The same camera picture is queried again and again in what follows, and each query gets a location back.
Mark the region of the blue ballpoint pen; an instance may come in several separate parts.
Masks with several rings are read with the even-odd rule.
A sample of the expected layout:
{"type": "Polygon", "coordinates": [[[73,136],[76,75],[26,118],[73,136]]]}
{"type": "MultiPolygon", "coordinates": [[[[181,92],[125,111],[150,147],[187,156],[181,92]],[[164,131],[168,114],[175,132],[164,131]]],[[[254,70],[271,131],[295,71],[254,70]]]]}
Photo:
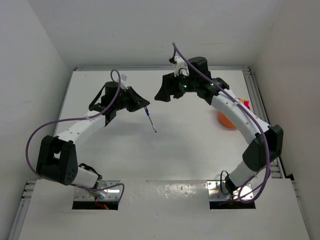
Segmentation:
{"type": "Polygon", "coordinates": [[[148,107],[145,106],[145,107],[144,107],[144,110],[145,110],[145,113],[146,113],[146,115],[147,115],[147,117],[148,117],[148,119],[149,119],[149,121],[150,121],[150,124],[151,124],[151,126],[152,126],[153,131],[154,131],[155,133],[157,133],[157,130],[156,130],[155,125],[154,125],[154,123],[153,123],[153,121],[152,121],[152,118],[151,118],[151,115],[150,115],[150,112],[149,112],[148,107]]]}

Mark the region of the pink black highlighter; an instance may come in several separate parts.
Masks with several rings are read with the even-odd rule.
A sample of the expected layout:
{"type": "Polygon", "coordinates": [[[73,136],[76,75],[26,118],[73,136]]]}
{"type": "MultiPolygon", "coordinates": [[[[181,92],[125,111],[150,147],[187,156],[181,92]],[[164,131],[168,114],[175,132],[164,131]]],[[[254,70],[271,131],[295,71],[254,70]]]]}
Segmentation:
{"type": "Polygon", "coordinates": [[[248,109],[250,109],[250,102],[249,102],[248,100],[245,100],[245,101],[243,102],[243,104],[244,104],[248,109]]]}

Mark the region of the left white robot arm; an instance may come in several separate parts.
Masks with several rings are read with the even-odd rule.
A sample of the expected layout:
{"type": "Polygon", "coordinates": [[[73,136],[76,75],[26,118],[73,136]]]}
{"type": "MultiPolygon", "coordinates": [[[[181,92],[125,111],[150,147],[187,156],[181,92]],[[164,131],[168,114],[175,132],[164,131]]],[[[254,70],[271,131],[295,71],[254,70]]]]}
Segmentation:
{"type": "Polygon", "coordinates": [[[94,133],[106,127],[118,111],[136,112],[150,102],[131,86],[109,81],[88,106],[85,117],[67,130],[45,136],[40,144],[36,173],[47,180],[65,186],[77,186],[92,192],[99,191],[102,176],[91,166],[78,163],[77,151],[94,133]]]}

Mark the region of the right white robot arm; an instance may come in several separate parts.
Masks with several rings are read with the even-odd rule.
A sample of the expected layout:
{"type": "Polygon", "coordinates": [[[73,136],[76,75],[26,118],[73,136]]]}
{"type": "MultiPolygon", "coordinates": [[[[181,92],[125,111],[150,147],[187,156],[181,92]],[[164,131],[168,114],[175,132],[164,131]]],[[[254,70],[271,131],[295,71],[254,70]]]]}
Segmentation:
{"type": "Polygon", "coordinates": [[[225,178],[223,189],[231,194],[262,169],[268,173],[270,163],[282,153],[283,129],[261,120],[236,97],[222,78],[213,78],[206,58],[198,56],[184,61],[182,57],[174,56],[169,62],[174,66],[174,71],[163,75],[162,85],[154,99],[170,102],[185,93],[196,93],[225,115],[248,144],[242,161],[225,178]]]}

